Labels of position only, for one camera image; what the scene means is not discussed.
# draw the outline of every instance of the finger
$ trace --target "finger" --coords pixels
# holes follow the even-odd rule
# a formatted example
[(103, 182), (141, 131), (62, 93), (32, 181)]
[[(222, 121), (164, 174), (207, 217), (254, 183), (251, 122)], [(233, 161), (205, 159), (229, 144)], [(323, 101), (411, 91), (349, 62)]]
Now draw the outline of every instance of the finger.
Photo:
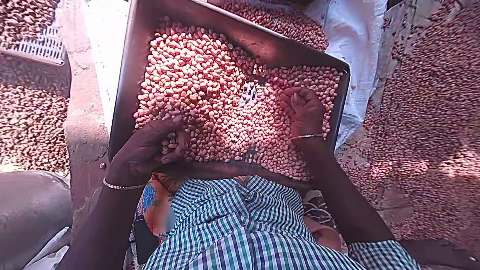
[(290, 118), (293, 118), (293, 116), (295, 116), (295, 111), (293, 110), (293, 108), (288, 103), (286, 103), (285, 101), (281, 101), (280, 105), (287, 112), (287, 114), (290, 116)]
[(149, 142), (158, 141), (165, 138), (169, 133), (182, 129), (183, 118), (177, 116), (169, 120), (154, 120), (148, 122), (139, 131), (145, 135)]
[(292, 104), (292, 108), (295, 111), (295, 113), (297, 113), (301, 109), (303, 109), (303, 106), (305, 105), (305, 100), (303, 98), (300, 98), (298, 93), (293, 93), (293, 95), (290, 98), (290, 103)]
[(285, 89), (283, 93), (289, 97), (293, 95), (293, 93), (297, 93), (300, 97), (304, 98), (307, 102), (309, 101), (316, 101), (318, 100), (317, 95), (313, 90), (304, 87), (292, 87), (289, 89)]
[(320, 103), (320, 100), (318, 99), (318, 96), (311, 89), (302, 88), (298, 94), (301, 97), (303, 97), (305, 99), (305, 101), (307, 101), (307, 103), (310, 102), (310, 101), (314, 101), (315, 103)]
[(302, 87), (291, 87), (291, 88), (285, 89), (283, 91), (283, 93), (285, 95), (291, 97), (293, 95), (293, 93), (298, 93), (298, 92), (300, 92), (301, 89), (302, 89)]
[(178, 155), (176, 152), (171, 152), (162, 157), (162, 163), (167, 164), (167, 163), (177, 161), (179, 159), (180, 159), (180, 155)]
[(290, 97), (290, 96), (282, 95), (282, 96), (280, 97), (280, 99), (281, 99), (282, 101), (286, 102), (289, 106), (291, 105), (291, 103), (290, 103), (291, 97)]
[(178, 145), (175, 148), (175, 152), (177, 153), (177, 155), (183, 157), (183, 155), (185, 154), (185, 150), (188, 147), (188, 141), (189, 139), (187, 133), (184, 130), (177, 132)]

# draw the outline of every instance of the plastic crate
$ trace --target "plastic crate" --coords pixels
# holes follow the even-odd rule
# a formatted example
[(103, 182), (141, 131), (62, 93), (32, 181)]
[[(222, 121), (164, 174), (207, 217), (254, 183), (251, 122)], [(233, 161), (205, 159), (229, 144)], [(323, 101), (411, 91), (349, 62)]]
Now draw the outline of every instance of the plastic crate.
[(59, 27), (48, 26), (36, 40), (17, 42), (12, 48), (6, 49), (0, 43), (0, 53), (27, 58), (47, 64), (63, 65), (65, 63), (65, 47), (61, 40)]

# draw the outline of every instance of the gold bangle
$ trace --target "gold bangle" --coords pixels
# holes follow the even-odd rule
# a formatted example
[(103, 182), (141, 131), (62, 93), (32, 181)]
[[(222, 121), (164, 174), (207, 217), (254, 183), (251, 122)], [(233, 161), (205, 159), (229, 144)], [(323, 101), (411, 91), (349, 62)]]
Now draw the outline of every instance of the gold bangle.
[(113, 188), (113, 189), (118, 189), (118, 190), (137, 189), (137, 188), (142, 188), (142, 187), (147, 185), (147, 183), (140, 184), (140, 185), (133, 185), (133, 186), (112, 185), (112, 184), (107, 183), (106, 179), (107, 179), (106, 177), (103, 178), (103, 184), (106, 187)]
[(290, 138), (290, 140), (298, 139), (298, 138), (323, 137), (323, 136), (324, 136), (323, 134), (310, 134), (310, 135), (295, 136)]

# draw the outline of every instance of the right hand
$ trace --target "right hand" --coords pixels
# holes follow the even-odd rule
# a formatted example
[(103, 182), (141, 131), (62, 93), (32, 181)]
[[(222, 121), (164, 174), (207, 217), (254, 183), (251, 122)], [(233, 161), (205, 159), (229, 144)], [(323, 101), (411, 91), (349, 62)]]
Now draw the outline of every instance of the right hand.
[(323, 134), (325, 105), (315, 92), (307, 88), (292, 87), (283, 91), (283, 94), (281, 106), (292, 119), (292, 137)]

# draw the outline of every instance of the left hand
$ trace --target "left hand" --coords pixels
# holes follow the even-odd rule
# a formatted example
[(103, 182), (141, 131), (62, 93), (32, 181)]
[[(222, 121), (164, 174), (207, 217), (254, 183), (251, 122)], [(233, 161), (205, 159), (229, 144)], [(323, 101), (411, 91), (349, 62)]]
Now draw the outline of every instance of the left hand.
[[(107, 182), (124, 186), (145, 184), (161, 164), (180, 160), (188, 147), (182, 122), (180, 116), (172, 120), (150, 121), (135, 132), (113, 158)], [(163, 155), (162, 140), (170, 133), (177, 134), (179, 144), (175, 152)]]

